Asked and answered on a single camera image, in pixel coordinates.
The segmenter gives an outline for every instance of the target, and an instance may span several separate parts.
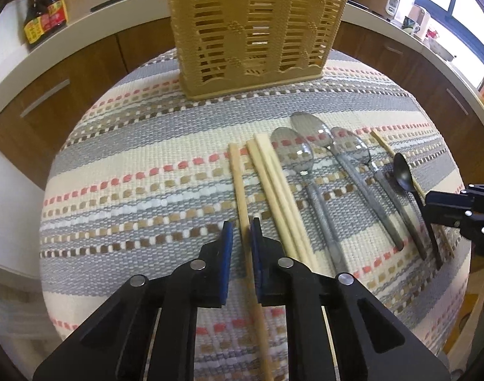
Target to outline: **spoon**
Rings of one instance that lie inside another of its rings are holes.
[[[353,180],[353,183],[356,185],[360,193],[362,193],[362,196],[380,219],[386,231],[392,238],[395,247],[401,251],[404,248],[404,245],[395,226],[390,221],[381,203],[377,201],[376,197],[369,189],[369,186],[365,183],[365,180],[356,171],[349,158],[336,145],[332,139],[328,126],[321,119],[303,111],[296,111],[291,115],[291,124],[297,131],[299,131],[299,133],[304,135],[307,140],[310,140],[315,145],[326,148],[335,156],[337,162],[341,165],[344,171],[348,173],[349,177]]]
[[[321,233],[327,244],[335,271],[337,273],[346,272],[348,266],[340,249],[333,221],[312,175],[314,154],[309,142],[288,127],[278,127],[273,131],[270,140],[281,163],[290,165],[302,178],[302,184],[307,191],[307,197],[320,224]]]
[[[370,149],[365,144],[365,142],[355,135],[352,131],[347,129],[343,129],[342,127],[333,127],[332,136],[339,146],[339,148],[352,160],[356,161],[358,164],[363,164],[369,168],[372,172],[374,178],[379,182],[382,186],[385,193],[388,195],[390,200],[392,201],[394,207],[397,209],[397,212],[401,216],[406,228],[413,238],[413,241],[416,245],[416,249],[418,249],[418,253],[422,259],[427,258],[427,251],[424,247],[424,243],[421,239],[420,233],[416,230],[416,227],[413,224],[410,216],[406,212],[406,209],[398,199],[395,191],[393,190],[392,186],[385,178],[385,174],[378,168],[376,163],[372,160],[372,156],[370,154]]]
[[[411,169],[409,168],[408,162],[401,153],[396,153],[394,156],[394,176],[402,189],[413,195],[418,208],[420,209],[421,216],[423,216],[424,204],[421,202],[420,195],[414,188],[413,177],[411,175]],[[441,259],[441,254],[439,253],[439,247],[437,245],[436,236],[432,230],[432,225],[424,219],[425,227],[427,228],[427,233],[431,238],[432,242],[432,253],[434,253],[434,258],[436,259],[436,268],[439,269],[443,265],[443,260]]]

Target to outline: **metal rivet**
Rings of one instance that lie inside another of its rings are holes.
[[[355,281],[354,277],[350,274],[340,274],[337,279],[343,285],[351,285]]]
[[[277,261],[277,264],[281,268],[291,268],[293,266],[293,259],[290,259],[290,258],[280,258]]]
[[[190,263],[190,268],[195,271],[201,271],[207,264],[202,259],[195,259]]]
[[[129,283],[131,286],[142,286],[145,284],[145,277],[143,275],[134,275]]]

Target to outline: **cabinet handle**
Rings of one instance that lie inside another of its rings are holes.
[[[389,52],[396,53],[396,54],[398,54],[400,56],[404,54],[400,50],[394,49],[393,47],[390,47],[390,46],[388,46],[386,44],[385,44],[385,49],[387,49]]]
[[[450,89],[447,89],[447,93],[448,93],[449,95],[451,95],[451,96],[452,96],[452,99],[453,99],[453,100],[455,100],[455,103],[457,103],[457,104],[459,105],[459,107],[460,107],[460,108],[462,109],[462,111],[463,111],[463,112],[466,114],[466,116],[469,116],[469,113],[468,113],[468,111],[466,110],[466,108],[464,108],[464,106],[462,106],[462,103],[461,103],[459,100],[457,100],[457,98],[456,98],[456,97],[455,97],[455,95],[454,95],[454,94],[453,94],[453,93],[450,91]]]
[[[20,114],[20,117],[25,117],[27,114],[29,114],[32,110],[34,110],[38,105],[43,103],[43,101],[49,99],[51,96],[53,96],[55,93],[58,91],[61,91],[64,87],[68,86],[71,84],[71,81],[66,78],[61,83],[58,83],[55,87],[52,87],[50,90],[48,90],[46,93],[44,93],[40,98],[37,100],[33,101],[29,107],[27,107],[25,110],[22,111],[22,114]]]

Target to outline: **striped tablecloth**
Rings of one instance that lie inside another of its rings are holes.
[[[65,338],[133,274],[155,278],[194,258],[226,219],[237,217],[227,145],[241,147],[249,214],[278,235],[265,195],[243,145],[254,133],[290,126],[298,110],[330,127],[356,131],[378,165],[390,160],[370,136],[375,128],[411,163],[426,190],[455,192],[459,171],[443,138],[409,93],[386,76],[332,51],[323,77],[216,99],[188,101],[178,83],[175,51],[152,60],[111,88],[77,124],[57,155],[41,221],[41,274],[46,305]],[[455,248],[437,272],[409,242],[395,209],[380,197],[406,245],[396,252],[374,213],[331,156],[316,157],[316,181],[337,225],[350,271],[433,352],[438,352],[462,303],[470,245],[448,231]],[[332,274],[305,191],[287,173],[315,255]],[[410,210],[416,207],[402,198]],[[259,379],[258,348],[243,294],[244,268],[235,234],[228,304],[200,310],[195,376]],[[283,308],[266,308],[277,379],[287,372]]]

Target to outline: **yellow plastic basket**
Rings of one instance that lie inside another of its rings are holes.
[[[168,0],[188,98],[321,75],[347,0]]]

